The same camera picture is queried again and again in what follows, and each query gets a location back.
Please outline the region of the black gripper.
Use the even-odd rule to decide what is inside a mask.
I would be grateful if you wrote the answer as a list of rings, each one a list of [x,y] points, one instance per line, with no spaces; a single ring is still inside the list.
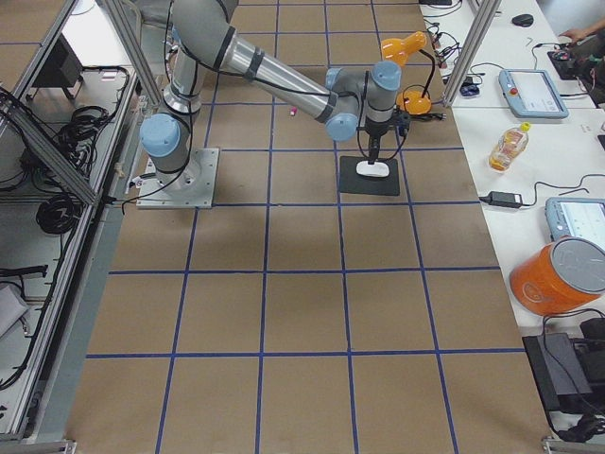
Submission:
[[[369,163],[375,164],[379,161],[381,138],[389,131],[397,130],[401,138],[397,150],[400,150],[407,139],[409,127],[410,114],[401,111],[399,108],[396,108],[386,121],[377,122],[367,116],[364,131],[369,135]]]

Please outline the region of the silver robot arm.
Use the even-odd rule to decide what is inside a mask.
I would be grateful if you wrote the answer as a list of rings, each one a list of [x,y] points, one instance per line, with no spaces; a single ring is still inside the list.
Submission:
[[[380,61],[364,72],[331,68],[324,84],[318,84],[240,37],[231,24],[237,6],[235,1],[173,2],[169,10],[181,62],[164,95],[166,106],[193,114],[190,103],[199,95],[197,84],[205,71],[240,78],[312,116],[335,142],[364,131],[368,156],[355,164],[354,174],[376,181],[390,177],[389,162],[379,153],[382,137],[401,117],[396,109],[400,67]]]

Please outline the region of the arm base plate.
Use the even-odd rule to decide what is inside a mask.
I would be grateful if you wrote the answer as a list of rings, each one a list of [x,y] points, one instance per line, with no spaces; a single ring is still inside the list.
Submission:
[[[188,167],[179,179],[164,187],[164,183],[170,179],[162,173],[157,178],[155,165],[148,158],[146,171],[153,173],[153,176],[139,185],[141,198],[136,200],[136,205],[142,209],[211,208],[218,159],[218,148],[195,148]]]

